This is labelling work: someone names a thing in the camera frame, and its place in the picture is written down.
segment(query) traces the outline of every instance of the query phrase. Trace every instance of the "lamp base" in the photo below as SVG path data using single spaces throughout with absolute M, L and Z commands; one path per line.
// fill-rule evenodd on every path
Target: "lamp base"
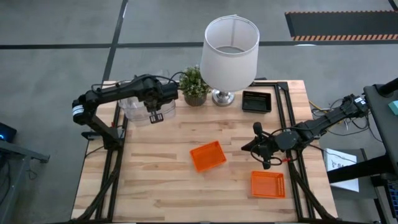
M 235 93 L 231 93 L 231 92 L 222 92 L 219 90 L 213 90 L 211 92 L 211 94 L 213 95 L 213 97 L 212 97 L 213 102 L 217 106 L 228 106 L 235 99 Z

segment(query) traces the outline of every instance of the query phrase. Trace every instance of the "gray floor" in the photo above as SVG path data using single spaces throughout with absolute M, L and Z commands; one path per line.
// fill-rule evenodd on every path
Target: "gray floor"
M 0 44 L 110 43 L 122 0 L 2 0 Z M 228 14 L 257 24 L 261 40 L 290 40 L 286 11 L 390 10 L 387 0 L 130 0 L 119 42 L 196 42 L 206 25 Z M 0 50 L 0 122 L 18 129 L 17 142 L 51 154 L 32 162 L 39 177 L 28 180 L 13 223 L 48 223 L 70 218 L 87 142 L 72 121 L 71 103 L 103 76 L 108 49 Z M 111 80 L 147 72 L 177 72 L 198 64 L 201 48 L 118 49 Z M 396 75 L 398 45 L 261 47 L 258 77 L 305 80 L 308 97 L 326 107 L 362 87 Z M 344 127 L 335 132 L 346 133 Z M 323 147 L 384 153 L 369 132 L 325 135 Z M 336 200 L 344 220 L 377 220 L 370 200 Z

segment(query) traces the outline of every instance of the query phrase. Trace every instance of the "lamp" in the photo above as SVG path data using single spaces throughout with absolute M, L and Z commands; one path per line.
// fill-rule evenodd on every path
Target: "lamp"
M 259 40 L 256 25 L 237 15 L 220 17 L 207 26 L 200 73 L 213 88 L 216 105 L 230 105 L 234 92 L 255 79 Z

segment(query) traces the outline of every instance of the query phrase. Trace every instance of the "orange basket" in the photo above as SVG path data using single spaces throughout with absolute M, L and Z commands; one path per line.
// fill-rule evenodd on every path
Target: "orange basket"
M 285 198 L 284 174 L 252 171 L 251 193 L 255 197 Z
M 223 164 L 226 159 L 218 141 L 205 144 L 190 151 L 193 164 L 198 172 Z

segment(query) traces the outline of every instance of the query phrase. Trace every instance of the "butcher block tabletop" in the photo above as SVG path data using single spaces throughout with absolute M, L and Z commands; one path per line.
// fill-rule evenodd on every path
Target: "butcher block tabletop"
M 296 122 L 312 119 L 302 80 L 287 81 Z M 294 222 L 297 221 L 287 164 L 268 171 L 284 174 L 285 198 L 256 198 L 251 195 L 251 172 L 262 164 L 241 147 L 254 139 L 253 123 L 261 122 L 268 133 L 281 128 L 273 87 L 248 87 L 272 94 L 272 112 L 246 113 L 241 109 L 242 92 L 232 105 L 216 106 L 211 94 L 203 106 L 191 107 L 182 92 L 176 100 L 176 115 L 164 122 L 135 127 L 129 122 L 114 208 L 114 222 Z M 287 124 L 290 124 L 281 92 Z M 98 107 L 97 116 L 111 125 L 116 102 Z M 198 173 L 190 150 L 219 141 L 226 162 Z M 90 141 L 87 153 L 102 146 Z M 284 159 L 285 154 L 277 153 Z M 337 216 L 322 154 L 308 147 L 303 152 L 311 191 L 333 216 Z M 83 164 L 72 218 L 81 215 L 98 193 L 106 151 L 90 154 Z M 103 216 L 108 212 L 108 191 Z M 300 191 L 307 217 L 305 197 Z

